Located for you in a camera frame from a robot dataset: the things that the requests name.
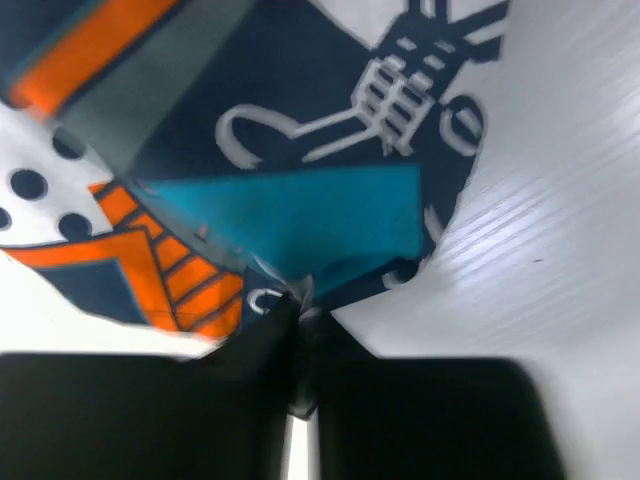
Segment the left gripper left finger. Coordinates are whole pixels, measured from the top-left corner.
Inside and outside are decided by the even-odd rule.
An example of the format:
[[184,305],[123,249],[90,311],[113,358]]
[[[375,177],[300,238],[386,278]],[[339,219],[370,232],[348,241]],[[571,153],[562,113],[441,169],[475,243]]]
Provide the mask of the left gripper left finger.
[[298,306],[196,359],[1,358],[5,479],[278,479]]

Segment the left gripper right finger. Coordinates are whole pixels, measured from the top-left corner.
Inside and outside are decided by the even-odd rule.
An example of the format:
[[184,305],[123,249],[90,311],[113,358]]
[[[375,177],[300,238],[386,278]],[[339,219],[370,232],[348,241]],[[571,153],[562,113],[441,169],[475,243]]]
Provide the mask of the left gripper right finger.
[[541,396],[504,357],[382,357],[332,315],[299,324],[321,479],[563,479]]

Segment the colourful patterned shorts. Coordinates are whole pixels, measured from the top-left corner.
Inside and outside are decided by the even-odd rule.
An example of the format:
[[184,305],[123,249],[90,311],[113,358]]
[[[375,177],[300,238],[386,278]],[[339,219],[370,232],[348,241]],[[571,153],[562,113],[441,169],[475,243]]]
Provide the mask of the colourful patterned shorts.
[[5,1],[1,251],[213,342],[411,280],[487,129],[507,1]]

